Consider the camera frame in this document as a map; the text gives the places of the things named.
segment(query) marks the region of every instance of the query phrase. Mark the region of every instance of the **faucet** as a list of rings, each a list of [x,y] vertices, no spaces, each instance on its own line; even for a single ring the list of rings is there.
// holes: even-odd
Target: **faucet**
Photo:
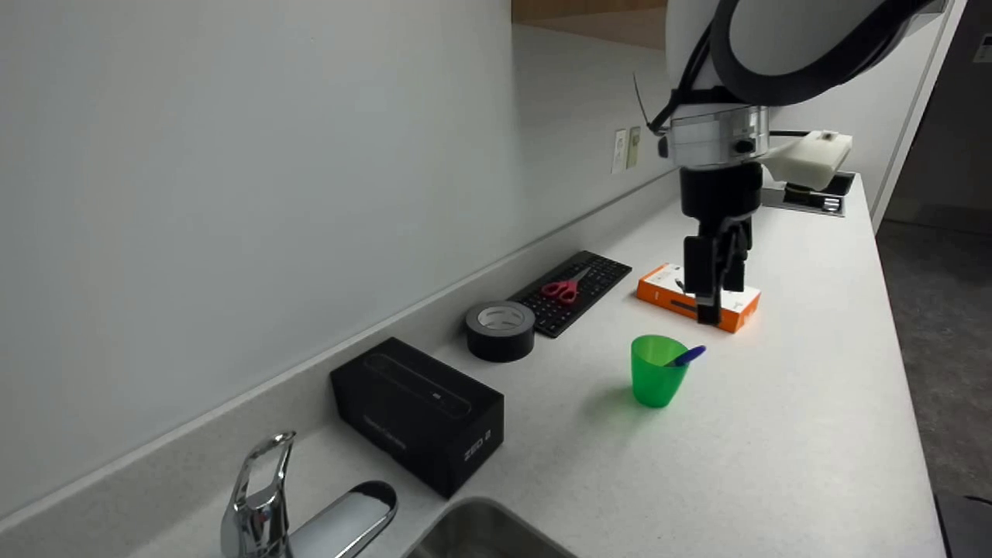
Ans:
[[[222,522],[228,558],[355,558],[395,522],[395,486],[365,479],[288,532],[287,470],[294,438],[294,430],[279,430],[245,457]],[[253,486],[257,461],[270,452],[276,452],[270,485]]]

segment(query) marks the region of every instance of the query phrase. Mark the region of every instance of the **black rectangular box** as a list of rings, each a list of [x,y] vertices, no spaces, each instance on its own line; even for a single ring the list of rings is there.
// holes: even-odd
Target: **black rectangular box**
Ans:
[[[337,413],[440,496],[503,442],[503,395],[388,339],[332,371]]]

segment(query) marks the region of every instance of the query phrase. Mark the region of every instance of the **black tape roll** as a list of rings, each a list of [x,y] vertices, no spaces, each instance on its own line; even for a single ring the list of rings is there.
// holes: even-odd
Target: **black tape roll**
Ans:
[[[467,314],[470,350],[490,363],[521,360],[535,350],[535,321],[524,303],[477,303]]]

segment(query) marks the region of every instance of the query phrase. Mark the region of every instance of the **counter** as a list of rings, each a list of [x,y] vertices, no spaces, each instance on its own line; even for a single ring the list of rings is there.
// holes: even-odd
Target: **counter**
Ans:
[[[739,336],[634,299],[640,274],[680,260],[689,228],[670,205],[601,245],[636,274],[521,363],[480,363],[461,340],[434,350],[506,395],[503,449],[451,502],[330,420],[297,442],[291,519],[383,477],[401,514],[368,558],[401,554],[467,496],[492,496],[589,558],[946,554],[862,186],[847,217],[757,217],[749,283],[764,302]],[[630,399],[630,340],[649,332],[710,348],[665,413]],[[141,554],[204,554],[222,507],[219,496]]]

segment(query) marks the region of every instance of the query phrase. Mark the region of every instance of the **green plastic cup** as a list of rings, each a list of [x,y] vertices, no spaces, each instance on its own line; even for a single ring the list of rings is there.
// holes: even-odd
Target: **green plastic cup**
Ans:
[[[634,397],[642,406],[665,409],[689,367],[673,367],[677,356],[685,352],[685,343],[665,339],[665,336],[642,336],[630,343],[634,356]]]

